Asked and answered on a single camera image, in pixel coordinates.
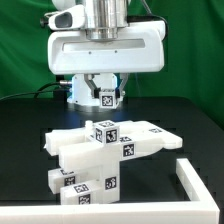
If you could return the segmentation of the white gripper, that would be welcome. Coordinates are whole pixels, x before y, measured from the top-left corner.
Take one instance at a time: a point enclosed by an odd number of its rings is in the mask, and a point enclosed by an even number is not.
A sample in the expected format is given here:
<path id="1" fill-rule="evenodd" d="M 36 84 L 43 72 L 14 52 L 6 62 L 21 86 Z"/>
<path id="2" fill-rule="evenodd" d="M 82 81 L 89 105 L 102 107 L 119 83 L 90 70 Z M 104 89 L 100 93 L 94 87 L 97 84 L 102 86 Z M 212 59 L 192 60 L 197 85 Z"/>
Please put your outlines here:
<path id="1" fill-rule="evenodd" d="M 85 74 L 93 98 L 100 93 L 94 74 L 120 73 L 115 94 L 122 99 L 128 73 L 163 68 L 164 37 L 163 21 L 131 23 L 119 29 L 118 38 L 111 41 L 90 41 L 83 31 L 54 32 L 48 39 L 48 65 L 55 75 Z"/>

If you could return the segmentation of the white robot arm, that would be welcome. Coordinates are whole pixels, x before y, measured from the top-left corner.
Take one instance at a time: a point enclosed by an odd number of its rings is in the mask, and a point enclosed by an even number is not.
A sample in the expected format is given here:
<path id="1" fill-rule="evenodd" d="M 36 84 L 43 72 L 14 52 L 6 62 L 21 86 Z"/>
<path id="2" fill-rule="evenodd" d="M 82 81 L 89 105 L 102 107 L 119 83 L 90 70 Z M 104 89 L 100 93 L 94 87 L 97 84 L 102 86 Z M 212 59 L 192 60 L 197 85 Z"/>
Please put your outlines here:
<path id="1" fill-rule="evenodd" d="M 70 75 L 68 104 L 82 111 L 113 110 L 122 104 L 131 73 L 164 66 L 164 18 L 147 11 L 127 14 L 131 0 L 52 0 L 48 15 L 48 65 Z"/>

